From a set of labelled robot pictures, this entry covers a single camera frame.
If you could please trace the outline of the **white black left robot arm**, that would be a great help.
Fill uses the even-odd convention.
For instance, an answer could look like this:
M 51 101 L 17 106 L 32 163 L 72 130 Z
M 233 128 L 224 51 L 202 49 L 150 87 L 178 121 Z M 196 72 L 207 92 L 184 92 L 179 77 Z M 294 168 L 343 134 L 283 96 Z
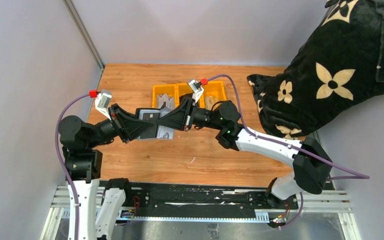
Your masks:
M 64 161 L 63 169 L 69 183 L 69 240 L 112 239 L 120 208 L 134 200 L 127 178 L 110 179 L 104 188 L 100 211 L 96 211 L 103 162 L 103 153 L 96 147 L 108 145 L 116 137 L 128 143 L 156 124 L 138 119 L 117 104 L 109 108 L 109 115 L 97 124 L 69 115 L 60 118 L 57 125 L 56 141 L 62 144 L 58 156 Z

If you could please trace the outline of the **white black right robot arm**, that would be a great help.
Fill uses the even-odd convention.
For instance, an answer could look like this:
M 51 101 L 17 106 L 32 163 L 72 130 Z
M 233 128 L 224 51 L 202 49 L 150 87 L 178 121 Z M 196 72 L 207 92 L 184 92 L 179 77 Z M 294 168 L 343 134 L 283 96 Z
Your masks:
M 300 192 L 322 193 L 332 161 L 315 139 L 300 141 L 270 136 L 247 128 L 239 123 L 240 118 L 241 114 L 230 100 L 208 110 L 195 106 L 190 97 L 185 97 L 156 123 L 179 131 L 188 131 L 192 126 L 215 129 L 219 131 L 215 138 L 225 149 L 256 153 L 291 167 L 291 173 L 274 178 L 265 190 L 264 200 L 272 208 Z

